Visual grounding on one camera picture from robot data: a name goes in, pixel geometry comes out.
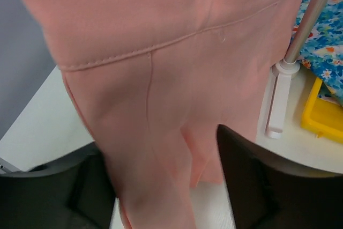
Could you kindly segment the blue floral skirt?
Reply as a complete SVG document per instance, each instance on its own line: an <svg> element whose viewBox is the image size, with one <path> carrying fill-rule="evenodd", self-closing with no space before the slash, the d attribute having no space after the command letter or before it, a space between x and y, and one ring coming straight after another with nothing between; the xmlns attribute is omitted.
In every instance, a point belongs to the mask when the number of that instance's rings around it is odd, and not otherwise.
<svg viewBox="0 0 343 229"><path fill-rule="evenodd" d="M327 1L297 59L342 105L342 0Z"/></svg>

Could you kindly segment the pink skirt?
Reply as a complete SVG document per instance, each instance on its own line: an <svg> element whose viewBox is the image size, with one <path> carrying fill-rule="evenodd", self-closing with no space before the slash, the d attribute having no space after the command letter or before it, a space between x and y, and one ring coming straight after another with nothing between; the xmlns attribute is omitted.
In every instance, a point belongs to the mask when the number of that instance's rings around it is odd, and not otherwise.
<svg viewBox="0 0 343 229"><path fill-rule="evenodd" d="M23 0L102 151L125 228L195 228L217 127L250 141L302 0Z"/></svg>

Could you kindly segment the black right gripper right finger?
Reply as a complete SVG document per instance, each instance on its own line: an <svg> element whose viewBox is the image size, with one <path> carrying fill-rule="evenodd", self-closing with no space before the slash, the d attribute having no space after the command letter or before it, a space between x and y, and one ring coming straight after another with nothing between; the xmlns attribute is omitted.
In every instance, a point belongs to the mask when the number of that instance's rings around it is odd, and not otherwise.
<svg viewBox="0 0 343 229"><path fill-rule="evenodd" d="M236 228L342 228L342 174L283 158L219 125Z"/></svg>

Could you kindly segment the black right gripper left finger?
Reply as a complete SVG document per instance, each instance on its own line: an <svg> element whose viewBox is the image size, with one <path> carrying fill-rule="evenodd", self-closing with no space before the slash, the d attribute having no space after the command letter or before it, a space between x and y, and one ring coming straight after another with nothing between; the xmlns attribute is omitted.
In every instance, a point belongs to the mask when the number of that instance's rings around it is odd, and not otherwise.
<svg viewBox="0 0 343 229"><path fill-rule="evenodd" d="M116 195L103 156L83 148L1 175L1 228L110 228Z"/></svg>

